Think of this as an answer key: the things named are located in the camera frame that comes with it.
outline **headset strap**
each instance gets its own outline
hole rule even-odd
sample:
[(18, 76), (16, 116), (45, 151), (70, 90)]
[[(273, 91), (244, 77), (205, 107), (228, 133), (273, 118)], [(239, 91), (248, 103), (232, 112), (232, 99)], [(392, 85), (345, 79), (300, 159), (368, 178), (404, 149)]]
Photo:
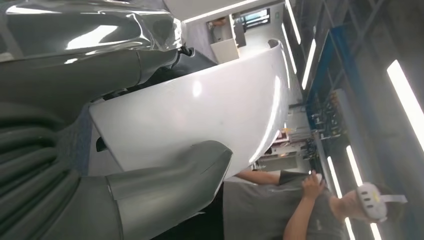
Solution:
[(405, 195), (381, 195), (380, 199), (383, 200), (383, 202), (385, 203), (395, 202), (405, 204), (408, 202)]

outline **vr headset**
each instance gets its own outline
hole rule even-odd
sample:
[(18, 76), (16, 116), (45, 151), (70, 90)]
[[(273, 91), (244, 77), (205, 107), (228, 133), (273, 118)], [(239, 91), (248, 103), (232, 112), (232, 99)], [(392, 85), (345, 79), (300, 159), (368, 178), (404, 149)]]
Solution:
[(408, 202), (404, 195), (381, 195), (379, 189), (372, 183), (365, 182), (356, 189), (356, 193), (362, 203), (366, 215), (379, 222), (387, 220), (386, 203), (396, 202), (405, 204)]

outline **person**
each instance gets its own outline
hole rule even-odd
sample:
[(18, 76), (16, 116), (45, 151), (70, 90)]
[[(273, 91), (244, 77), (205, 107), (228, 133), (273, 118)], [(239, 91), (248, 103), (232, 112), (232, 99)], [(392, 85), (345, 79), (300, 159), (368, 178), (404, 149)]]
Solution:
[[(253, 184), (225, 181), (208, 207), (154, 240), (340, 240), (347, 239), (345, 218), (377, 222), (367, 217), (355, 190), (337, 198), (315, 171), (278, 176), (245, 170), (236, 177)], [(402, 205), (386, 207), (388, 220), (395, 221)]]

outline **wall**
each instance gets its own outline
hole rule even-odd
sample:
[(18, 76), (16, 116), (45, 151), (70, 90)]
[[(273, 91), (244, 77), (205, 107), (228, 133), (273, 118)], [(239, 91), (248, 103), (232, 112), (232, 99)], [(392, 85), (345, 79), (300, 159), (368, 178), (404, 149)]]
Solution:
[[(196, 20), (194, 22), (211, 21), (220, 17), (227, 16), (229, 14), (238, 13), (244, 10), (255, 8), (257, 6), (275, 2), (276, 0), (253, 0), (247, 4), (234, 7), (229, 10), (225, 10), (219, 13), (212, 14), (203, 19)], [(244, 0), (164, 0), (166, 6), (169, 8), (172, 14), (179, 20), (187, 20), (202, 14), (209, 13), (221, 8), (225, 8), (234, 4), (245, 2)]]

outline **ceiling light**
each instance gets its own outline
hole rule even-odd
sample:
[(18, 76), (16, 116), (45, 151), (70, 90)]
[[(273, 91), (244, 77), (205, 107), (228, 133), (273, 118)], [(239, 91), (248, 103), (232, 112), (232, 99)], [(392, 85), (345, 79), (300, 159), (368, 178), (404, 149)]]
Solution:
[(399, 97), (400, 103), (406, 112), (406, 116), (412, 125), (412, 129), (418, 138), (419, 144), (424, 151), (424, 113), (398, 60), (393, 61), (387, 68), (387, 73)]
[(376, 223), (371, 223), (371, 231), (375, 240), (382, 240), (382, 236), (380, 235), (379, 228)]
[[(337, 193), (337, 197), (341, 199), (343, 197), (342, 190), (340, 189), (339, 181), (337, 180), (336, 170), (334, 169), (333, 161), (330, 156), (327, 157), (327, 162), (328, 162), (328, 166), (330, 167), (331, 177), (334, 182), (334, 187)], [(346, 223), (347, 233), (349, 234), (350, 240), (355, 240), (355, 235), (354, 235), (354, 231), (352, 230), (351, 221), (349, 220), (349, 218), (346, 218), (344, 222)]]
[(285, 5), (288, 10), (288, 15), (290, 15), (291, 24), (293, 24), (294, 34), (296, 35), (297, 43), (301, 44), (301, 35), (299, 34), (298, 25), (296, 24), (295, 16), (293, 15), (292, 6), (290, 5), (290, 0), (286, 0)]
[(336, 170), (334, 169), (333, 161), (331, 157), (327, 157), (327, 162), (330, 167), (331, 177), (334, 181), (335, 192), (337, 193), (337, 197), (341, 199), (343, 197), (342, 191), (340, 190), (339, 181), (337, 180)]
[(296, 68), (295, 59), (293, 58), (292, 48), (290, 47), (289, 39), (287, 38), (287, 32), (286, 32), (286, 28), (284, 27), (284, 23), (281, 23), (281, 29), (282, 29), (282, 33), (284, 34), (285, 43), (287, 45), (288, 56), (290, 57), (290, 60), (291, 60), (291, 66), (293, 67), (294, 74), (296, 74), (298, 72), (298, 69)]
[(314, 54), (315, 54), (316, 48), (317, 48), (317, 43), (315, 42), (315, 39), (312, 39), (312, 43), (310, 45), (310, 50), (309, 50), (309, 55), (307, 56), (305, 72), (303, 74), (303, 80), (302, 80), (303, 90), (306, 89), (306, 85), (308, 84), (309, 72), (311, 71), (312, 60), (314, 59)]
[(364, 182), (362, 182), (361, 174), (359, 173), (359, 168), (355, 160), (354, 152), (352, 151), (351, 146), (346, 147), (347, 156), (349, 157), (350, 166), (352, 167), (353, 176), (355, 177), (356, 185), (359, 187)]
[(344, 219), (344, 223), (346, 224), (347, 227), (347, 233), (349, 234), (349, 238), (350, 240), (355, 240), (355, 235), (354, 235), (354, 231), (352, 230), (352, 225), (351, 225), (351, 221), (349, 220), (348, 217), (346, 217)]
[[(359, 173), (359, 169), (358, 169), (357, 162), (355, 160), (354, 152), (352, 151), (352, 147), (350, 145), (346, 147), (346, 152), (347, 152), (347, 156), (349, 157), (350, 166), (352, 167), (353, 176), (355, 177), (356, 184), (359, 187), (364, 183), (362, 181), (361, 174)], [(381, 240), (382, 239), (382, 237), (380, 236), (379, 228), (377, 227), (377, 225), (375, 223), (371, 224), (371, 231), (372, 231), (372, 235), (374, 235), (375, 240)]]
[(183, 22), (184, 23), (193, 22), (193, 21), (196, 21), (196, 20), (199, 20), (199, 19), (203, 19), (203, 18), (212, 16), (212, 15), (219, 14), (219, 13), (222, 13), (224, 11), (227, 11), (227, 10), (230, 10), (230, 9), (234, 9), (234, 8), (238, 8), (238, 7), (241, 7), (243, 5), (254, 3), (254, 2), (257, 2), (257, 1), (259, 1), (259, 0), (241, 1), (241, 2), (235, 3), (233, 5), (225, 6), (225, 7), (222, 7), (220, 9), (217, 9), (217, 10), (213, 10), (213, 11), (210, 11), (210, 12), (207, 12), (207, 13), (204, 13), (204, 14), (201, 14), (201, 15), (198, 15), (198, 16), (194, 16), (192, 18), (189, 18), (189, 19), (184, 20)]

